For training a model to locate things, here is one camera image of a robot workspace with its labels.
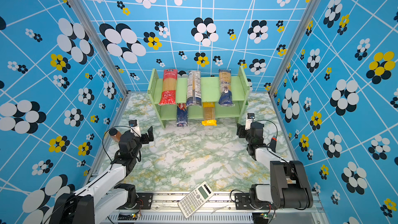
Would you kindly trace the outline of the red spaghetti bag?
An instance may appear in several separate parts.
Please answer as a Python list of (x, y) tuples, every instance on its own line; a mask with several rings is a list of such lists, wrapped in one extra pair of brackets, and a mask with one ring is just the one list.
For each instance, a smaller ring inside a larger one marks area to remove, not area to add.
[(162, 94), (159, 105), (175, 105), (177, 89), (177, 69), (165, 69), (163, 73)]

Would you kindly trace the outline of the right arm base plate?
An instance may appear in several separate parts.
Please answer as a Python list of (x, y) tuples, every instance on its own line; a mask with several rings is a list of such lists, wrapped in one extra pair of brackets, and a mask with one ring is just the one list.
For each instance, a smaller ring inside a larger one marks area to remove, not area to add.
[(235, 204), (236, 210), (251, 210), (251, 211), (273, 211), (274, 204), (270, 202), (260, 203), (261, 206), (255, 206), (250, 199), (249, 193), (233, 192), (231, 194), (231, 201)]

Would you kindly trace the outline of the yellow blue spaghetti bag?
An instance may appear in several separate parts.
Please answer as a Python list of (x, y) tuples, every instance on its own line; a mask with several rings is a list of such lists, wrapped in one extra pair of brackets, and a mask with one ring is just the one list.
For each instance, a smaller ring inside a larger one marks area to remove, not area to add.
[(218, 104), (223, 107), (234, 106), (232, 101), (231, 91), (231, 70), (220, 69), (219, 70), (219, 81), (220, 81), (220, 99)]

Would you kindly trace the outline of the blue Barilla pasta box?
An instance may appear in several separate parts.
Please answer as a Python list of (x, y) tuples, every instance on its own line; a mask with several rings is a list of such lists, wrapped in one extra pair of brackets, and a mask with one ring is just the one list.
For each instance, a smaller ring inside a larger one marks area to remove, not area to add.
[(186, 103), (177, 104), (177, 126), (187, 127), (188, 126), (188, 108)]

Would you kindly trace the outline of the clear grey spaghetti bag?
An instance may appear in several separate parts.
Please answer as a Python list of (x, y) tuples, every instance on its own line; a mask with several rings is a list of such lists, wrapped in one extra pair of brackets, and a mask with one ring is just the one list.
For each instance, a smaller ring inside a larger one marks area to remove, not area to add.
[(202, 106), (201, 72), (190, 71), (187, 84), (187, 107)]

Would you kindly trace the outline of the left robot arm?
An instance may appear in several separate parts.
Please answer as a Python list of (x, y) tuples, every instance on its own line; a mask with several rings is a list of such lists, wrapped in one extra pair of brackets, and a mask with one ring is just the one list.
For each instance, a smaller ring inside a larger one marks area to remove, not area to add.
[(43, 223), (99, 224), (120, 207), (142, 207), (135, 185), (122, 182), (141, 161), (142, 146), (154, 141), (152, 127), (144, 134), (138, 130), (137, 125), (130, 126), (121, 135), (119, 149), (109, 167), (79, 190), (58, 197)]

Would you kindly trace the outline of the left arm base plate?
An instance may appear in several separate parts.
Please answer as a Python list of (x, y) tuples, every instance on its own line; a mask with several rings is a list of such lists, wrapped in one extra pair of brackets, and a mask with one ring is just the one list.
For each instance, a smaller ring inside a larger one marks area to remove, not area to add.
[(139, 192), (136, 194), (137, 201), (134, 204), (126, 203), (118, 210), (149, 210), (153, 202), (153, 193)]

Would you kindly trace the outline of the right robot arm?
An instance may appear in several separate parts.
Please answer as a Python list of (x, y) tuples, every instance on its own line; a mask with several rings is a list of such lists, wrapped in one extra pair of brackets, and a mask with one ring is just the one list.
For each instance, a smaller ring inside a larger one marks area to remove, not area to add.
[(247, 142), (247, 152), (269, 170), (268, 184), (253, 184), (250, 204), (255, 209), (270, 205), (271, 209), (306, 210), (314, 204), (311, 186), (302, 162), (286, 160), (276, 152), (277, 136), (264, 138), (264, 124), (259, 121), (237, 124), (236, 135)]

